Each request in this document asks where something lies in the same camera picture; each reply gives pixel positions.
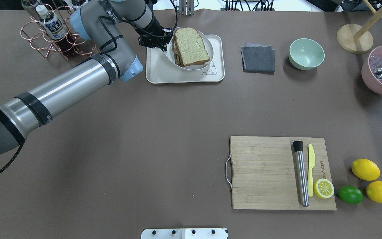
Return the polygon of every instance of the metal bracket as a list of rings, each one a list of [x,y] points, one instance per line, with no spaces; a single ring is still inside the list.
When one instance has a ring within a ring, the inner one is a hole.
[[[227,228],[145,229],[141,239],[228,239]]]
[[[178,0],[179,15],[194,15],[194,0]]]

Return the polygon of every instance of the black tape band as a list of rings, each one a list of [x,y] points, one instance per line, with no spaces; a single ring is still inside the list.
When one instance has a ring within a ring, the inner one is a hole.
[[[33,94],[23,92],[15,98],[20,99],[30,109],[38,120],[39,126],[46,125],[53,120],[53,116],[49,110]]]
[[[6,116],[4,112],[2,112],[2,110],[0,110],[0,121],[2,124],[4,124],[6,129],[11,133],[11,135],[15,138],[19,145],[23,144],[26,141],[22,133],[20,133],[17,127],[13,124],[13,122],[11,122],[8,116]]]
[[[109,54],[107,54],[107,53],[104,53],[103,55],[107,56],[108,58],[110,58],[110,60],[112,60],[112,62],[114,63],[114,65],[116,66],[116,69],[117,69],[117,77],[116,77],[116,79],[119,78],[120,77],[120,69],[119,69],[119,66],[117,65],[116,61]]]
[[[119,16],[119,14],[116,12],[116,10],[111,6],[110,2],[108,0],[100,0],[98,1],[100,6],[104,9],[105,12],[107,12],[107,15],[115,22],[115,23],[121,23],[122,18]]]
[[[116,70],[114,69],[114,67],[111,66],[110,62],[106,58],[102,57],[100,54],[95,54],[90,57],[98,61],[106,70],[110,78],[110,82],[107,85],[110,85],[112,82],[114,82],[117,79]]]

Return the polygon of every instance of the light green bowl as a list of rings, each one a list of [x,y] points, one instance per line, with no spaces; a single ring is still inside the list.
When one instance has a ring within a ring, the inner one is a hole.
[[[312,39],[300,38],[290,45],[288,59],[297,69],[314,69],[323,62],[324,58],[323,48]]]

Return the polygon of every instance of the bottle label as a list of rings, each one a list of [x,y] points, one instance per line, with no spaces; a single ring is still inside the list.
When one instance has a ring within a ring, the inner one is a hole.
[[[63,23],[58,19],[57,16],[44,24],[48,35],[50,35],[53,40],[60,40],[66,35],[66,30],[63,27]]]

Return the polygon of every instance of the bottle cap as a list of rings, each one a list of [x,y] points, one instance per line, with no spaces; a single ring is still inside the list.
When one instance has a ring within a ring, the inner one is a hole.
[[[67,4],[67,6],[73,7],[72,0],[63,0],[63,1]]]
[[[38,5],[36,6],[36,12],[42,16],[48,13],[48,9],[44,5]]]

